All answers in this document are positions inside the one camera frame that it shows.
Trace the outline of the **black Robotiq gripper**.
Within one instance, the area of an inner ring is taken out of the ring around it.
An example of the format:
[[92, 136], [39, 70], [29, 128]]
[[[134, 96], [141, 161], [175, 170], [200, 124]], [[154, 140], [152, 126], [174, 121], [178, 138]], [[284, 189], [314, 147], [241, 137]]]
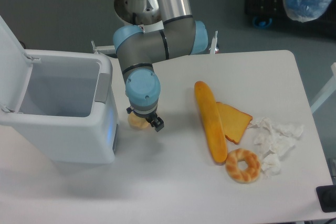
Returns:
[[133, 112], [136, 116], [146, 119], [147, 122], [150, 122], [151, 126], [155, 129], [156, 132], [159, 132], [164, 128], [164, 121], [159, 116], [157, 116], [157, 107], [153, 107], [147, 111], [140, 111], [132, 106], [129, 106], [126, 111], [127, 114]]

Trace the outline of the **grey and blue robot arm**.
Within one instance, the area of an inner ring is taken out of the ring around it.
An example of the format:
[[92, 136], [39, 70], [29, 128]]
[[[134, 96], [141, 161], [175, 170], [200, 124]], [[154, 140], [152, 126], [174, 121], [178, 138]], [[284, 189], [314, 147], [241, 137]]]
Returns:
[[124, 22], [113, 45], [134, 113], [155, 130], [163, 128], [157, 115], [161, 86], [153, 64], [203, 52], [208, 46], [205, 25], [193, 18], [189, 0], [114, 0]]

